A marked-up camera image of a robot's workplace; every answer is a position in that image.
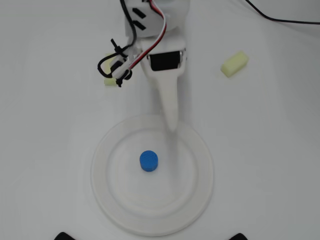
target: yellow sponge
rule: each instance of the yellow sponge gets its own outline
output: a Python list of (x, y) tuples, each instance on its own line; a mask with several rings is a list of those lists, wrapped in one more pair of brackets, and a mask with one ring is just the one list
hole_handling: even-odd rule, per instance
[(230, 78), (236, 72), (241, 70), (244, 66), (247, 65), (249, 61), (249, 57), (243, 52), (239, 51), (234, 56), (230, 57), (228, 60), (224, 62), (221, 67), (221, 71)]
[[(107, 61), (104, 62), (104, 71), (106, 73), (110, 73), (111, 71), (111, 67), (110, 67), (110, 63), (112, 62), (112, 60), (114, 59), (113, 58), (110, 58), (108, 59)], [(116, 79), (113, 77), (113, 78), (104, 78), (104, 85), (105, 86), (117, 86), (117, 83), (116, 83)]]

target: black cable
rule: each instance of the black cable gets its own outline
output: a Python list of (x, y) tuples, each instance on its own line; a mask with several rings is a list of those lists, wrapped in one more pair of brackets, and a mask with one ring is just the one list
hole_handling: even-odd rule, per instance
[(261, 16), (263, 16), (264, 18), (271, 20), (271, 21), (275, 21), (275, 22), (281, 22), (281, 23), (292, 23), (292, 24), (312, 24), (312, 25), (320, 25), (320, 22), (316, 22), (316, 21), (294, 21), (294, 20), (283, 20), (283, 19), (277, 19), (277, 18), (272, 18), (269, 17), (267, 15), (265, 15), (262, 11), (260, 11), (255, 5), (253, 5), (252, 2), (250, 2), (249, 0), (245, 0), (251, 7), (254, 8), (254, 10), (256, 10)]
[(111, 42), (112, 42), (112, 44), (114, 45), (114, 47), (116, 49), (116, 52), (111, 54), (111, 55), (109, 55), (109, 56), (104, 57), (98, 63), (98, 71), (99, 71), (99, 73), (102, 76), (104, 76), (105, 78), (107, 78), (107, 79), (111, 79), (112, 78), (112, 73), (109, 73), (109, 74), (105, 73), (104, 70), (101, 67), (102, 64), (105, 61), (109, 60), (109, 59), (112, 59), (112, 58), (114, 58), (114, 57), (116, 57), (118, 55), (122, 55), (125, 50), (127, 50), (130, 47), (132, 47), (137, 41), (137, 30), (136, 30), (136, 27), (135, 27), (135, 25), (133, 23), (133, 20), (132, 20), (130, 14), (129, 14), (129, 11), (127, 9), (127, 5), (125, 3), (125, 0), (120, 0), (120, 3), (121, 3), (122, 10), (124, 12), (124, 15), (125, 15), (127, 21), (129, 22), (130, 27), (131, 27), (133, 39), (132, 39), (132, 42), (130, 44), (128, 44), (127, 46), (125, 46), (124, 48), (116, 46), (116, 44), (114, 43), (115, 41), (113, 39), (111, 39)]

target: white table surface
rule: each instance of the white table surface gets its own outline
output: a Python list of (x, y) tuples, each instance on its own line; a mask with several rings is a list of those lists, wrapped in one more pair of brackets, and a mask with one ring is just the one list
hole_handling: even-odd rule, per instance
[[(320, 21), (318, 0), (255, 0), (266, 14)], [(192, 0), (180, 119), (215, 166), (213, 198), (166, 240), (320, 239), (320, 27), (271, 22), (243, 0)], [(96, 64), (124, 44), (117, 0), (0, 1), (0, 239), (151, 239), (100, 211), (90, 166), (117, 123), (159, 113), (140, 67), (105, 88)], [(231, 79), (223, 61), (248, 66)]]

